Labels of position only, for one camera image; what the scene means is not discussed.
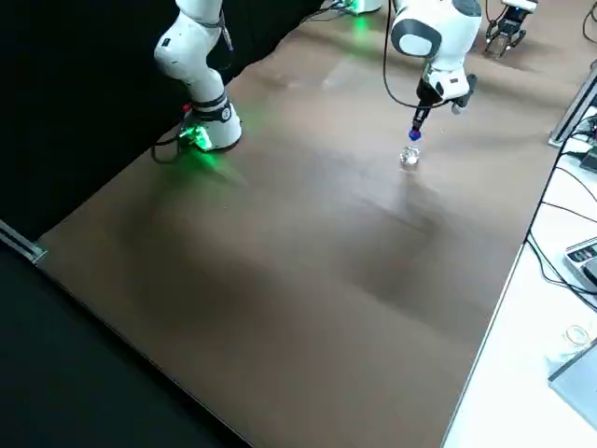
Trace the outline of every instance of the brown table surface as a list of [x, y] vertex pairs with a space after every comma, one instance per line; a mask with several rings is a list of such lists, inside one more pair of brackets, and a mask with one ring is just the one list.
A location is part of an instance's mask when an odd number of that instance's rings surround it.
[[[383, 13], [305, 24], [230, 86], [238, 147], [145, 154], [45, 268], [256, 446], [437, 447], [594, 59], [589, 6], [542, 1], [516, 52], [471, 54], [478, 91], [432, 113], [413, 173]], [[413, 62], [389, 74], [414, 101]]]

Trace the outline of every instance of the blue object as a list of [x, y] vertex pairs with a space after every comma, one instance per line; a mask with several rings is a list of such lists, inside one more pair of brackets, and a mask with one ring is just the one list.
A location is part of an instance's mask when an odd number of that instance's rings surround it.
[[416, 142], [417, 140], [419, 140], [423, 135], [421, 134], [421, 131], [417, 131], [416, 129], [411, 129], [409, 132], [409, 138], [411, 141]]

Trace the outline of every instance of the green led light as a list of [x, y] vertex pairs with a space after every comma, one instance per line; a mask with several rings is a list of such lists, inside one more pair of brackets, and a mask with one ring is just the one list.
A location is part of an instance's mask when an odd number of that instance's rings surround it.
[[189, 142], [192, 142], [196, 147], [198, 147], [202, 151], [209, 151], [210, 149], [214, 148], [214, 144], [212, 143], [212, 140], [209, 138], [207, 131], [200, 125], [189, 126], [188, 128], [184, 129], [178, 136], [186, 137], [186, 139]]
[[195, 145], [204, 151], [212, 149], [214, 145], [212, 144], [207, 131], [205, 131], [205, 128], [197, 126], [195, 129], [197, 130], [197, 133], [195, 134]]

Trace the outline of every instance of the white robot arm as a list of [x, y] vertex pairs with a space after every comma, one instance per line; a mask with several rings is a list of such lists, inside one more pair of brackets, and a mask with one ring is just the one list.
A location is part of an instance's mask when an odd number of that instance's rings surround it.
[[180, 13], [160, 38], [154, 57], [161, 70], [185, 83], [192, 100], [184, 137], [204, 151], [227, 149], [240, 140], [242, 129], [222, 77], [207, 65], [209, 52], [228, 31], [222, 0], [176, 0]]
[[414, 139], [434, 105], [453, 101], [454, 112], [466, 106], [476, 77], [466, 75], [465, 56], [475, 42], [482, 11], [477, 0], [394, 0], [394, 6], [392, 45], [402, 54], [426, 59], [417, 88]]

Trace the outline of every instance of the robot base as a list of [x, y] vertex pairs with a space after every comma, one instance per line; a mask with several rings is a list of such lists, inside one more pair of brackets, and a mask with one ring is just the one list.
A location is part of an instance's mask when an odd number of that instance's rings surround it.
[[379, 11], [382, 8], [382, 0], [343, 0], [342, 3], [355, 16]]
[[243, 135], [241, 120], [233, 105], [229, 105], [225, 121], [204, 121], [199, 113], [191, 109], [185, 116], [178, 135], [182, 147], [195, 147], [203, 152], [228, 151], [236, 147]]

